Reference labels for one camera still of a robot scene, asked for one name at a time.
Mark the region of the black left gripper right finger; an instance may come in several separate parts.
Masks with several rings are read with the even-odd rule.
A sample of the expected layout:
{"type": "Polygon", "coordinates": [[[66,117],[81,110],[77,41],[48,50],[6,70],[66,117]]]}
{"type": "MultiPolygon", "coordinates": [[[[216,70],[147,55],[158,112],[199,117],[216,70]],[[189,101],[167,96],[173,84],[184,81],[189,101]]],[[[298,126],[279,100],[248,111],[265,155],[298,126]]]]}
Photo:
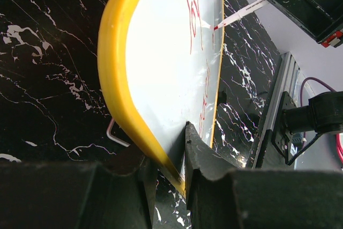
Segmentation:
{"type": "Polygon", "coordinates": [[[193,228],[342,228],[342,173],[238,169],[185,126],[193,228]]]}

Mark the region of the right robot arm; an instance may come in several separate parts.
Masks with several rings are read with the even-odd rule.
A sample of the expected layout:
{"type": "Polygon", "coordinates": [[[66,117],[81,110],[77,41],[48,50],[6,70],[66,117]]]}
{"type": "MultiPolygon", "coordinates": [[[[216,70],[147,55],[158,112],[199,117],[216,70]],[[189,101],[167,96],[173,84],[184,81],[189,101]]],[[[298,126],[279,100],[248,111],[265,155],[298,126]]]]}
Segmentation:
{"type": "MultiPolygon", "coordinates": [[[[324,48],[342,45],[342,0],[267,1],[317,44],[324,48]]],[[[262,167],[265,157],[271,165],[291,166],[321,135],[342,132],[342,92],[329,90],[309,99],[308,105],[297,107],[291,92],[299,68],[290,53],[281,58],[256,167],[262,167]]]]}

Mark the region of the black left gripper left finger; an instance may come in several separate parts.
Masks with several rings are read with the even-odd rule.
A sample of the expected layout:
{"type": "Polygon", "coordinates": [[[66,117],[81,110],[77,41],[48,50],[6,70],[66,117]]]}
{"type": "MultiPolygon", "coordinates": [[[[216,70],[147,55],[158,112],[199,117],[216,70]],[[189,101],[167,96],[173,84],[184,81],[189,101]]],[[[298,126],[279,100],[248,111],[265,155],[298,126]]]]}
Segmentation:
{"type": "Polygon", "coordinates": [[[130,146],[104,163],[1,163],[1,228],[152,228],[156,163],[130,146]]]}

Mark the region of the red whiteboard marker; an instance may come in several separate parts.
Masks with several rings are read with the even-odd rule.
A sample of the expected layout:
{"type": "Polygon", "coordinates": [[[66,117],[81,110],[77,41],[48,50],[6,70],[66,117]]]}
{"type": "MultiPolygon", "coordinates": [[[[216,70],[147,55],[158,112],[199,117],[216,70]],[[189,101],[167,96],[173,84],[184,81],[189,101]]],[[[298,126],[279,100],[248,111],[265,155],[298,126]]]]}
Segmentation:
{"type": "Polygon", "coordinates": [[[264,6],[268,5],[269,2],[267,0],[256,0],[253,3],[241,8],[240,10],[238,10],[237,12],[231,14],[230,16],[228,16],[227,18],[225,18],[222,22],[220,22],[219,24],[217,24],[214,27],[214,31],[226,27],[232,23],[234,23],[235,21],[241,20],[243,17],[256,12],[257,10],[263,8],[264,6]]]}

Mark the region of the yellow framed whiteboard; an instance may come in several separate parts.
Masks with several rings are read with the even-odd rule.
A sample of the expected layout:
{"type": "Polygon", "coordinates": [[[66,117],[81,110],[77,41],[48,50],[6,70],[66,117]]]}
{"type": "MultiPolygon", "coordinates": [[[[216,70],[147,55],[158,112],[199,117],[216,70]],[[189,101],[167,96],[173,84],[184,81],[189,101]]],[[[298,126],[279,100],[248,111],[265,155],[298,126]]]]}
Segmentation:
{"type": "Polygon", "coordinates": [[[181,194],[186,123],[213,144],[223,17],[223,0],[108,0],[100,22],[107,108],[181,194]]]}

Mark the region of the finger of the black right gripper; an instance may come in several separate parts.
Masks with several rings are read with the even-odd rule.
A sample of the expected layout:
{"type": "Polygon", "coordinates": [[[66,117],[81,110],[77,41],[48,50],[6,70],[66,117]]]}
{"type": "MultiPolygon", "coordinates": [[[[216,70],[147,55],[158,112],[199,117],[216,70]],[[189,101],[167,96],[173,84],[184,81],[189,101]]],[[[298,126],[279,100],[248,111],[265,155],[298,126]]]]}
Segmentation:
{"type": "Polygon", "coordinates": [[[267,1],[318,44],[342,44],[342,0],[267,1]]]}

